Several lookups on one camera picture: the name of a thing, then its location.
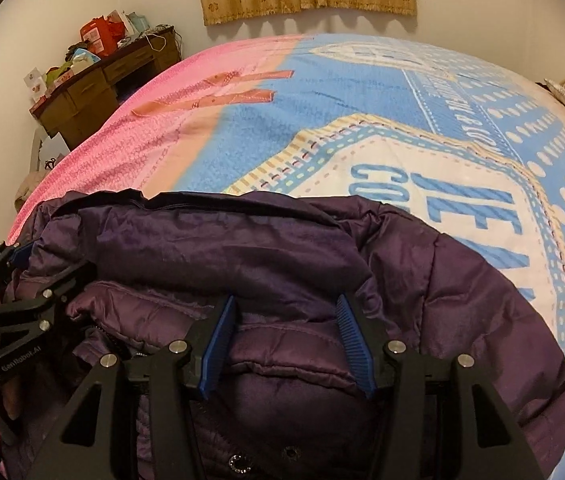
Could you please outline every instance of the jacket snap button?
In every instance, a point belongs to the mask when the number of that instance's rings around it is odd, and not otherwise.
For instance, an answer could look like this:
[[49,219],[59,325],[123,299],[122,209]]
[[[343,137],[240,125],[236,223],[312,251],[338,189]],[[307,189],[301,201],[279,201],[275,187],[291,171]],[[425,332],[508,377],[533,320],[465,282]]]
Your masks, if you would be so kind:
[[229,467],[234,473],[245,475],[251,471],[251,460],[242,455],[234,455],[229,459]]
[[282,456],[287,460],[298,460],[301,457],[301,450],[296,446],[287,446],[282,450]]

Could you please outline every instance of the blue gripper pad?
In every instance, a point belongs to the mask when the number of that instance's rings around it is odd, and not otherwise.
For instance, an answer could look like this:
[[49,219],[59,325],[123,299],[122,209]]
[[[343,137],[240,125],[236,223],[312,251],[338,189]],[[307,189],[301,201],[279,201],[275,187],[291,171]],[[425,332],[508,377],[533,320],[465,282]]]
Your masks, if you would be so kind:
[[17,269],[27,270],[29,268],[29,257],[32,254],[34,243],[35,240],[14,250],[9,263],[11,263]]
[[207,400],[218,386],[222,367],[227,359],[229,341],[236,326],[236,300],[233,296],[227,298],[220,315],[218,324],[211,335],[207,349],[202,356],[202,371],[198,390],[202,398]]
[[376,380],[373,374],[373,358],[365,343],[352,306],[345,296],[340,296],[336,303],[336,318],[340,336],[347,354],[347,364],[354,375],[356,385],[371,398],[376,391]]

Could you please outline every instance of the jacket sleeve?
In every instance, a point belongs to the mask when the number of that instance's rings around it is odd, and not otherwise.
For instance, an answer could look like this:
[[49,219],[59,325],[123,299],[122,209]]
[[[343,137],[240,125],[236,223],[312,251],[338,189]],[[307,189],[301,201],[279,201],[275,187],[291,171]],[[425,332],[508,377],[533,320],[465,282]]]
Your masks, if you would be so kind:
[[18,235],[18,242],[25,245],[40,237],[40,234],[49,223],[51,216],[61,205],[83,197],[83,193],[69,191],[63,197],[53,198],[36,205],[32,213],[27,217]]
[[472,355],[550,475],[565,450],[565,355],[514,284],[444,234],[434,242],[420,349],[436,356]]

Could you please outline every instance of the black gripper frame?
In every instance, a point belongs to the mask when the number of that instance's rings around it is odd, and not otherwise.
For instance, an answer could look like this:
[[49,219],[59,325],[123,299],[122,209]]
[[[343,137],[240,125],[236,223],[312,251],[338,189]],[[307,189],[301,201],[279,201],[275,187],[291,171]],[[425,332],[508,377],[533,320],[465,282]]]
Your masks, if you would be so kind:
[[[29,248],[24,249],[28,259]],[[11,279],[18,250],[0,244],[0,293]],[[0,384],[18,375],[47,353],[49,342],[62,325],[64,306],[95,279],[92,264],[69,267],[32,300],[0,304]],[[5,443],[17,439],[19,425],[6,414],[0,396],[0,435]]]
[[384,325],[345,298],[373,362],[373,397],[386,402],[368,480],[421,478],[427,396],[437,410],[433,480],[544,479],[514,416],[470,356],[445,360],[390,345]]
[[233,297],[216,298],[184,340],[152,356],[101,358],[82,381],[38,452],[28,480],[133,480],[139,394],[149,394],[156,480],[204,480],[189,408],[218,381],[235,325]]

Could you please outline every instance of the desk drawer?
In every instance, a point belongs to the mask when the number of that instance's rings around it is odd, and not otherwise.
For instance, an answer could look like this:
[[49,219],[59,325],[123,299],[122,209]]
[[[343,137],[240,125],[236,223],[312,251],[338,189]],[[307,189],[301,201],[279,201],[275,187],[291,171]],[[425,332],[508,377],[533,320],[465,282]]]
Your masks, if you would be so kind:
[[180,53],[177,50],[170,50],[166,54],[161,52],[160,54],[160,56],[156,56],[156,68],[159,73],[180,61]]
[[76,108],[80,109],[88,106],[97,95],[108,88],[102,70],[94,70],[70,86],[68,92]]
[[129,75],[131,72],[137,68],[147,64],[154,59],[153,51],[149,44],[144,46],[131,54],[114,61],[111,65],[104,68],[104,76],[107,78],[109,83],[115,83],[120,81],[123,77]]
[[76,113],[59,131],[70,150],[75,150],[85,139],[95,134],[117,110],[115,92],[109,88],[93,98],[93,101]]
[[67,121],[73,114],[76,113],[76,108],[68,99],[64,92],[54,97],[54,100],[48,104],[40,115],[40,122],[44,126],[47,133],[51,133],[63,122]]

